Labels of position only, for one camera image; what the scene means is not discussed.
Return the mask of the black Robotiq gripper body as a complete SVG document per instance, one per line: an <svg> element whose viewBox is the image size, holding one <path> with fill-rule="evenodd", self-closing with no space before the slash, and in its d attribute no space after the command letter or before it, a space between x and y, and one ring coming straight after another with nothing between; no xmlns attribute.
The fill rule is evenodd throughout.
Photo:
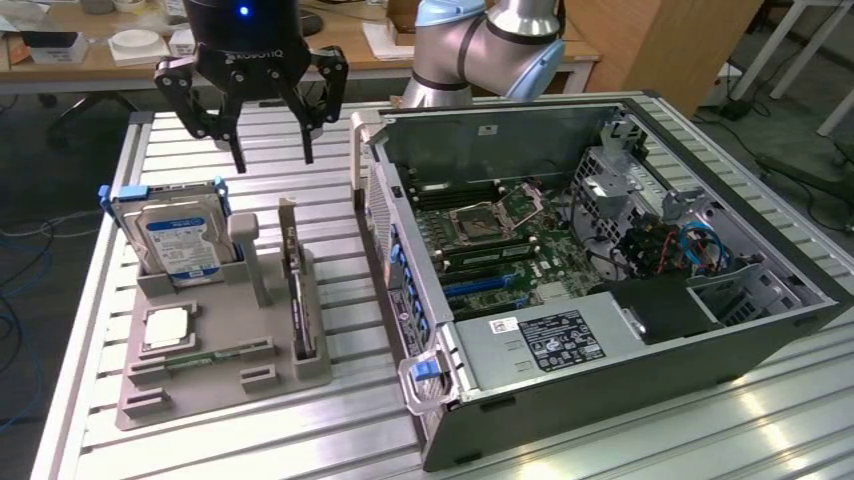
<svg viewBox="0 0 854 480"><path fill-rule="evenodd" d="M232 99L278 98L309 66L298 3L186 1L198 75Z"/></svg>

